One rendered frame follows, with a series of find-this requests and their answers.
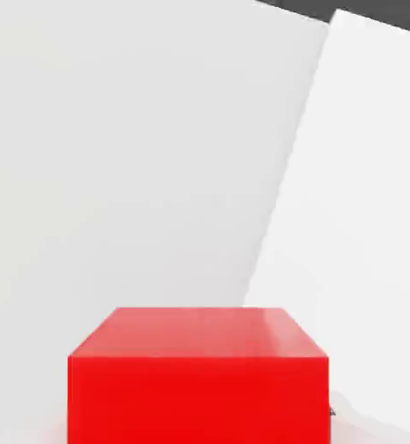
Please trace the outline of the small red cube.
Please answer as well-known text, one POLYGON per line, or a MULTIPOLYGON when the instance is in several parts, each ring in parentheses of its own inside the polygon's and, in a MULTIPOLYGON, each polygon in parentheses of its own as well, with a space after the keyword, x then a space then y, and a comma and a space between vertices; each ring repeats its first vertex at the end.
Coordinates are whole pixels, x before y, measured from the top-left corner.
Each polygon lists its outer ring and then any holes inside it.
POLYGON ((68 357, 67 444, 330 444, 329 358, 279 308, 119 308, 68 357))

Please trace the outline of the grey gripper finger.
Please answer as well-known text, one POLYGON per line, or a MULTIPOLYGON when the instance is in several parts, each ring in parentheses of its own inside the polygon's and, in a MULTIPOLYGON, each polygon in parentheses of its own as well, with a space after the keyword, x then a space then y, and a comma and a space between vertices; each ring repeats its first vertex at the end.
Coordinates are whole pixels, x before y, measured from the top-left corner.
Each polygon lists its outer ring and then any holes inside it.
POLYGON ((330 444, 410 444, 410 432, 355 410, 347 398, 330 394, 330 444))

